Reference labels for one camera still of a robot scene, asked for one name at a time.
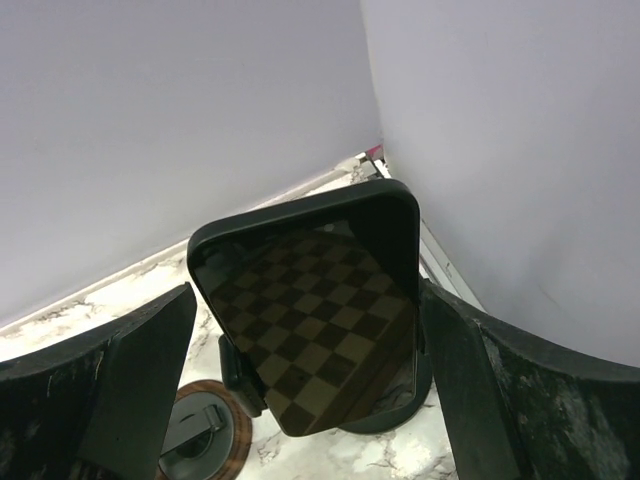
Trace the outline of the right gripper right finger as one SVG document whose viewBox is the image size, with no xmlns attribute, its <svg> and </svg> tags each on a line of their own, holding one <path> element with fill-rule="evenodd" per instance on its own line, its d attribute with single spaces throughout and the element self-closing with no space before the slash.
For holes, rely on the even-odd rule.
<svg viewBox="0 0 640 480">
<path fill-rule="evenodd" d="M 430 281 L 420 313 L 459 478 L 638 478 L 638 368 L 544 340 Z"/>
</svg>

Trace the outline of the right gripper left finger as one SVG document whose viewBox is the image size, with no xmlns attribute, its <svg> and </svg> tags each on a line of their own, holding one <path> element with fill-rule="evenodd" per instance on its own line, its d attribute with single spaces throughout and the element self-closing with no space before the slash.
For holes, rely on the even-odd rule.
<svg viewBox="0 0 640 480">
<path fill-rule="evenodd" d="M 195 316 L 184 283 L 2 362 L 2 478 L 154 478 Z"/>
</svg>

